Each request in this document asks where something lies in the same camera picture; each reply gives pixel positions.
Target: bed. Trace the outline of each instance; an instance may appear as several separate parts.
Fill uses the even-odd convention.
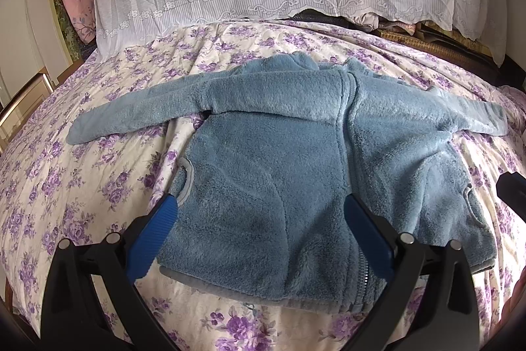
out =
[[[37,332],[46,276],[60,238],[67,236],[77,245],[95,242],[146,213],[168,186],[176,159],[202,117],[178,118],[75,147],[65,143],[71,122],[81,112],[129,91],[296,50],[335,63],[354,56],[378,73],[421,88],[437,85],[505,107],[507,136],[459,133],[453,139],[499,249],[495,267],[474,276],[481,339],[488,337],[526,263],[526,225],[495,195],[500,173],[526,173],[521,137],[526,126],[524,100],[455,65],[360,31],[254,21],[186,27],[144,47],[125,49],[104,63],[97,63],[93,54],[37,109],[0,158],[2,265],[21,310]],[[97,286],[107,321],[126,337],[102,284]],[[223,351],[249,344],[259,345],[256,349],[312,349],[312,344],[317,349],[339,349],[365,316],[322,315],[218,298],[162,276],[155,263],[136,286],[181,349]],[[414,315],[421,293],[421,288],[415,291],[399,334]]]

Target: bed sheet wrinkle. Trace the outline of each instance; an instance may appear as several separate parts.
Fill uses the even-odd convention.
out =
[[[498,263],[474,276],[482,339],[499,319],[526,264],[526,226],[495,195],[498,175],[526,176],[521,131],[526,114],[478,77],[427,53],[359,31],[318,23],[225,22],[181,28],[144,47],[128,48],[104,63],[92,55],[32,115],[0,157],[0,261],[36,331],[52,255],[67,236],[83,244],[120,231],[167,189],[199,114],[126,135],[69,146],[65,138],[84,111],[189,73],[225,70],[254,58],[301,50],[315,61],[343,63],[354,56],[377,73],[408,84],[438,86],[457,95],[504,106],[504,138],[457,133],[452,144],[470,172],[474,192],[493,225]],[[122,324],[97,280],[106,318],[120,337]],[[137,282],[146,304],[183,350],[339,350],[364,314],[323,315],[263,307],[201,293],[159,273],[156,263]],[[397,334],[407,330],[422,296],[415,291]]]

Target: blue gripper pad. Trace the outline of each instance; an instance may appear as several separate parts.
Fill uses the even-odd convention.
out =
[[[128,250],[126,276],[130,283],[143,278],[177,220],[177,200],[167,194]]]
[[[344,217],[374,274],[387,281],[393,278],[393,250],[353,195],[345,199]]]

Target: bed sheet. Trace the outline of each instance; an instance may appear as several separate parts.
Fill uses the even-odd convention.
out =
[[[62,237],[77,245],[98,242],[146,213],[167,188],[177,156],[203,119],[196,113],[72,147],[65,138],[73,120],[130,91],[297,50],[316,61],[342,63],[354,56],[378,73],[421,88],[436,85],[505,108],[507,136],[461,132],[452,141],[471,173],[499,249],[495,267],[474,276],[481,339],[487,338],[525,265],[526,225],[498,200],[495,182],[504,171],[526,175],[521,139],[526,112],[498,89],[434,56],[360,31],[289,21],[192,26],[104,63],[96,63],[94,54],[35,111],[0,158],[0,260],[20,310],[37,332],[57,242]],[[365,317],[219,298],[162,276],[155,262],[136,286],[182,350],[336,350]],[[108,323],[127,338],[102,282],[97,280],[96,287]],[[398,336],[412,320],[422,291],[415,290]]]

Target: wall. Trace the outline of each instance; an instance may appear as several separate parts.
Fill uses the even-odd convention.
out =
[[[526,70],[526,0],[506,0],[508,34],[506,54]]]
[[[0,0],[0,20],[0,74],[7,91],[0,89],[0,100],[5,105],[40,70],[41,61],[31,48],[25,1]]]

